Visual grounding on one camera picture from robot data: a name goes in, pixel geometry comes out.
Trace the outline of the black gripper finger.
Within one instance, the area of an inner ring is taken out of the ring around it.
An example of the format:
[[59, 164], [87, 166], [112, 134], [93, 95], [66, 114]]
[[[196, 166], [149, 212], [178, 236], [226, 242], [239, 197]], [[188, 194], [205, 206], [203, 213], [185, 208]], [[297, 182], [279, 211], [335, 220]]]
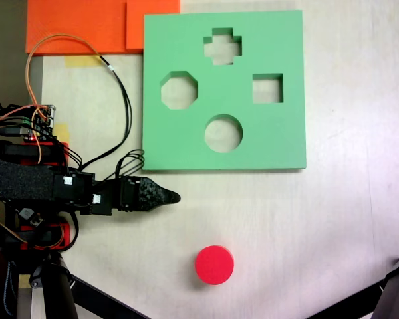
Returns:
[[178, 193], [165, 189], [147, 177], [140, 178], [138, 193], [138, 210], [151, 211], [163, 205], [179, 203]]

